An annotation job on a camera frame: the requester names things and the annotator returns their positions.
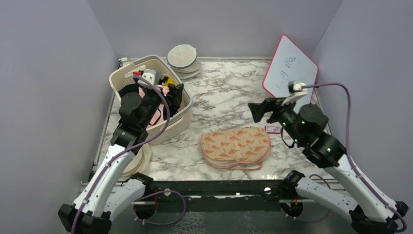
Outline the pink bra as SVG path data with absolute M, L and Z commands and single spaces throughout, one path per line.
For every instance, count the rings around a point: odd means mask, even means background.
M 162 90 L 162 93 L 166 97 L 166 94 L 169 93 L 170 88 L 168 88 L 167 86 L 163 86 L 163 85 L 158 85 L 158 87 Z M 146 95 L 147 88 L 139 86 L 138 90 L 139 90 L 139 95 L 141 96 L 141 98 L 143 98 Z M 147 128 L 155 126 L 159 122 L 162 122 L 162 121 L 164 121 L 164 104 L 163 104 L 163 101 L 161 101 L 161 103 L 158 105 L 157 110 L 153 114 Z

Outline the peach patterned mesh laundry bag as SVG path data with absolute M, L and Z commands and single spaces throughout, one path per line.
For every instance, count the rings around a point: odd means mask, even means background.
M 243 127 L 201 135 L 205 161 L 215 168 L 255 171 L 271 153 L 270 137 L 261 127 Z

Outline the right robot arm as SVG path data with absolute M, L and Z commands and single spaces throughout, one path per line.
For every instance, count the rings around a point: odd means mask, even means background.
M 295 104 L 283 98 L 266 98 L 249 103 L 255 122 L 271 113 L 268 123 L 277 122 L 282 132 L 302 148 L 305 157 L 331 175 L 347 191 L 347 195 L 318 185 L 304 174 L 292 170 L 283 180 L 281 192 L 286 198 L 296 195 L 311 199 L 341 215 L 359 234 L 395 234 L 402 232 L 398 222 L 408 206 L 380 192 L 347 155 L 346 148 L 324 131 L 328 117 L 314 104 L 306 104 L 295 112 Z

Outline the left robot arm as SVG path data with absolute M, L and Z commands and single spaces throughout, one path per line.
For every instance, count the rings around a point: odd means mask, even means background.
M 71 234 L 107 234 L 117 214 L 138 198 L 153 194 L 152 178 L 142 173 L 127 180 L 120 195 L 111 192 L 126 167 L 143 145 L 158 139 L 171 124 L 182 103 L 183 84 L 168 86 L 129 84 L 118 90 L 120 121 L 111 145 L 96 173 L 72 204 L 58 210 L 65 230 Z

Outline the cream plastic laundry basket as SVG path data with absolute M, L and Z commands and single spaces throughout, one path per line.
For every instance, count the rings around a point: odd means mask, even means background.
M 119 68 L 109 82 L 120 101 L 120 120 L 111 145 L 128 148 L 150 138 L 149 144 L 158 145 L 191 124 L 191 97 L 159 56 L 149 55 Z

